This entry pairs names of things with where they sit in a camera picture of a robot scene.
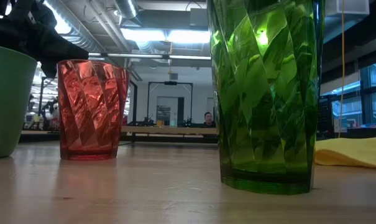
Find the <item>green glass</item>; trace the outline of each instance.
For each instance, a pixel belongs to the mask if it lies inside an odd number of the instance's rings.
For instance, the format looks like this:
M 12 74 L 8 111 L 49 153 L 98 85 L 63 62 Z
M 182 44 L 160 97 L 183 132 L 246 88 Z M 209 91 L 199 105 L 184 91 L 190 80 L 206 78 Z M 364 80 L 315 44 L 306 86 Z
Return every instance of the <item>green glass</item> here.
M 208 1 L 223 183 L 309 192 L 324 0 Z

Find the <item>yellow cord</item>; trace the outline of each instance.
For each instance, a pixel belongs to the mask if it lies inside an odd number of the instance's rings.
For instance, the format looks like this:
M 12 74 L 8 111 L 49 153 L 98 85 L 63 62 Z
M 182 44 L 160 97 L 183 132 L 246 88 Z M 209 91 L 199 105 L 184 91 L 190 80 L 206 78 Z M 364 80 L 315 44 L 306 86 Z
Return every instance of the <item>yellow cord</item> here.
M 344 9 L 345 9 L 345 0 L 342 0 L 342 90 L 341 90 L 341 105 L 339 112 L 339 131 L 338 138 L 341 137 L 341 128 L 342 128 L 342 106 L 344 101 L 344 85 L 345 85 L 345 28 L 344 28 Z

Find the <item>green pot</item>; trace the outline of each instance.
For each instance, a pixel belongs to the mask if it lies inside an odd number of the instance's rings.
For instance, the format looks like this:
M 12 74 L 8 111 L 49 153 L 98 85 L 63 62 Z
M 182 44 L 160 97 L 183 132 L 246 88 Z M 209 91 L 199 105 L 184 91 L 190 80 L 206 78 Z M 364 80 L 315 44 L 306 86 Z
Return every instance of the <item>green pot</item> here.
M 221 180 L 309 192 L 324 0 L 209 0 Z
M 0 157 L 18 143 L 36 66 L 33 58 L 0 47 Z

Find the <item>yellow cloth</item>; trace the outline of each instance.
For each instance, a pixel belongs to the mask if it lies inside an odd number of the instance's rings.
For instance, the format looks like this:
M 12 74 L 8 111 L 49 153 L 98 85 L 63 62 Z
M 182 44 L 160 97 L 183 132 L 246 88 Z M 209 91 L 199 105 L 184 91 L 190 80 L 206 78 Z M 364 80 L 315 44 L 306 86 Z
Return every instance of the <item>yellow cloth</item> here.
M 320 165 L 376 168 L 376 138 L 329 139 L 316 142 L 314 161 Z

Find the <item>ceiling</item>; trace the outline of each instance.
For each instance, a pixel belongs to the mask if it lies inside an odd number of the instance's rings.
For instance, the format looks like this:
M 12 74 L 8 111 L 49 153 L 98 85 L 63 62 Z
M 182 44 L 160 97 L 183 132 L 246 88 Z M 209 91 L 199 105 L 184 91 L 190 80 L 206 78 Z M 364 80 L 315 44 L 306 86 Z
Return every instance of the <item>ceiling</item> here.
M 99 48 L 102 52 L 109 53 L 120 53 L 123 52 L 120 47 L 118 47 L 114 40 L 105 31 L 103 26 L 95 18 L 93 12 L 86 7 L 86 0 L 47 0 L 48 2 L 55 2 L 57 4 L 63 4 L 67 11 L 78 20 L 81 24 L 82 29 L 86 29 L 89 35 L 92 36 L 94 42 L 98 43 Z M 115 14 L 115 3 L 114 0 L 97 0 L 103 9 L 106 10 L 107 15 L 112 19 L 112 23 L 119 27 L 119 16 Z M 195 2 L 181 1 L 181 0 L 136 0 L 139 6 L 138 20 L 142 27 L 178 27 L 179 29 L 186 29 L 191 27 L 191 29 L 206 30 L 207 27 L 200 26 L 200 24 L 186 24 L 186 20 L 192 21 L 192 13 L 197 11 L 199 8 L 206 7 L 205 0 L 197 0 Z M 332 60 L 338 59 L 338 55 L 341 55 L 341 50 L 339 53 L 338 47 L 335 44 L 336 40 L 340 38 L 341 34 L 341 17 L 339 14 L 331 14 L 326 12 L 325 20 L 325 60 L 323 63 L 324 67 L 327 67 L 327 63 L 333 62 Z M 347 16 L 346 17 L 346 30 L 352 29 L 356 24 L 362 23 L 365 20 L 365 16 Z M 134 24 L 127 19 L 122 20 L 122 27 L 133 26 Z M 137 44 L 132 40 L 126 41 L 128 46 L 133 50 L 133 52 L 140 52 Z M 169 54 L 172 52 L 174 55 L 200 55 L 209 56 L 209 44 L 173 44 L 153 41 L 154 48 L 164 54 Z M 113 63 L 118 63 L 124 66 L 124 60 L 113 59 Z M 133 60 L 132 68 L 135 70 L 135 74 L 139 76 L 134 81 L 137 82 L 157 82 L 157 81 L 167 81 L 168 76 L 168 61 L 153 61 L 153 60 Z M 179 82 L 194 82 L 197 84 L 210 85 L 211 84 L 211 62 L 210 61 L 200 61 L 200 60 L 173 60 L 172 61 L 172 72 L 178 73 Z

